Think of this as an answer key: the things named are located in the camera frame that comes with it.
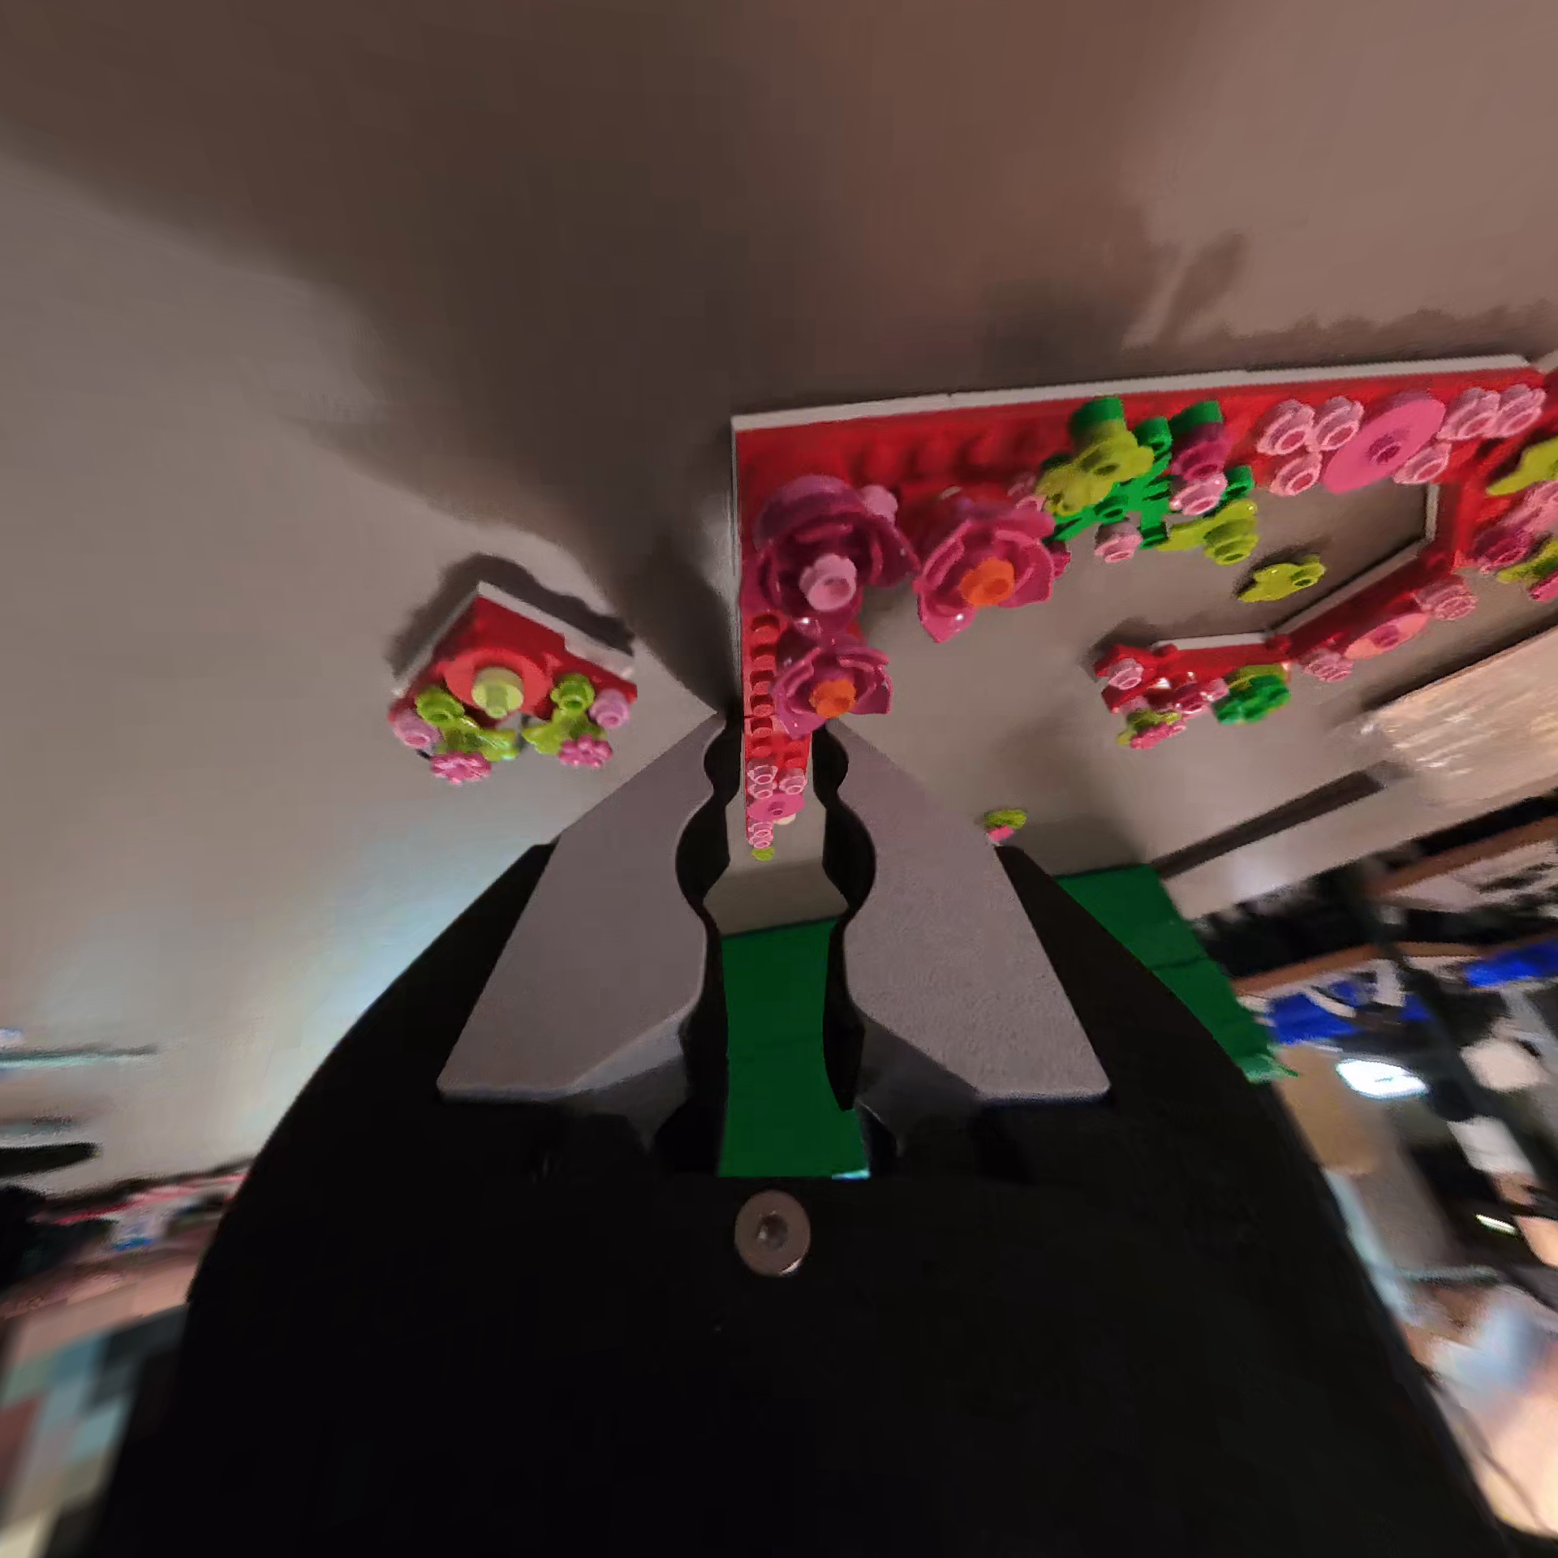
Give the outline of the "blue storage bins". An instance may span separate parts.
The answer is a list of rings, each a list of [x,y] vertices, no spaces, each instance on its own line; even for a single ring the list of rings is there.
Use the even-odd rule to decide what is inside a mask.
[[[1412,971],[1450,995],[1503,995],[1509,990],[1553,988],[1555,941],[1470,953],[1418,951],[1407,956]],[[1427,1008],[1407,990],[1392,966],[1377,958],[1353,960],[1323,977],[1288,980],[1255,995],[1240,995],[1271,1042],[1336,1043],[1375,1025],[1422,1025]]]

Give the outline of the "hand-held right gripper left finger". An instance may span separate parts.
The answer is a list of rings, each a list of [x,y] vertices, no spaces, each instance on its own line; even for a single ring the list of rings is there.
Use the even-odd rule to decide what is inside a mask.
[[[550,847],[437,1084],[452,1103],[533,1103],[717,1134],[726,1103],[721,936],[734,728],[711,713]]]

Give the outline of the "small red lego flower block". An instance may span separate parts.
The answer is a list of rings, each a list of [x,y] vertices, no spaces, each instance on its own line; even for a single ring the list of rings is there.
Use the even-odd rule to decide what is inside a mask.
[[[472,786],[524,754],[609,765],[635,698],[630,648],[481,582],[413,654],[383,719],[433,778]]]

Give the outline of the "large red lego flower frame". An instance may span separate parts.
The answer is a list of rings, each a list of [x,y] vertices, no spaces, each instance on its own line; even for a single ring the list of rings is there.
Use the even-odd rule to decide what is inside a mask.
[[[743,609],[865,641],[873,591],[910,589],[936,645],[1045,602],[1075,558],[1253,558],[1271,500],[1420,494],[1403,559],[1271,628],[1090,665],[1151,749],[1190,721],[1253,724],[1292,674],[1333,682],[1474,608],[1470,574],[1553,600],[1553,368],[1518,355],[928,394],[732,420]]]

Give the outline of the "long red lego flower strip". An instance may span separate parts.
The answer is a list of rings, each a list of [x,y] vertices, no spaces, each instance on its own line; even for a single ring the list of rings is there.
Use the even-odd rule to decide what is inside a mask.
[[[745,843],[754,860],[773,856],[774,834],[786,830],[808,793],[810,737],[791,736],[778,717],[776,682],[800,654],[800,637],[774,609],[741,613],[743,808]]]

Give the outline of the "stacked green plastic bins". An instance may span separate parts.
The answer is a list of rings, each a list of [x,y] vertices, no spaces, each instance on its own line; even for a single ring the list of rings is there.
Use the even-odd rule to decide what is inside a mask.
[[[1249,1082],[1292,1075],[1151,867],[1067,873],[1056,882],[1177,995]],[[722,940],[728,1097],[717,1171],[724,1177],[869,1177],[863,1127],[836,1103],[824,1071],[832,927],[834,919],[802,921]]]

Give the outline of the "magenta lego rose orange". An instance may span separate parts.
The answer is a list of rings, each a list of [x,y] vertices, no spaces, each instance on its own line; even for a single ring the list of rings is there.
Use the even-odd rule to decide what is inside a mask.
[[[845,713],[886,713],[889,702],[889,660],[860,637],[789,632],[776,643],[771,715],[786,736],[806,737]]]

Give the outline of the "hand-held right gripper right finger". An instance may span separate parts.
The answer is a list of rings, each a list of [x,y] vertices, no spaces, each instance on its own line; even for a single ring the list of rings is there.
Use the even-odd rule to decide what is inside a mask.
[[[1108,1081],[997,847],[850,728],[810,780],[828,941],[823,1055],[837,1099],[893,1144],[986,1110],[1093,1103]]]

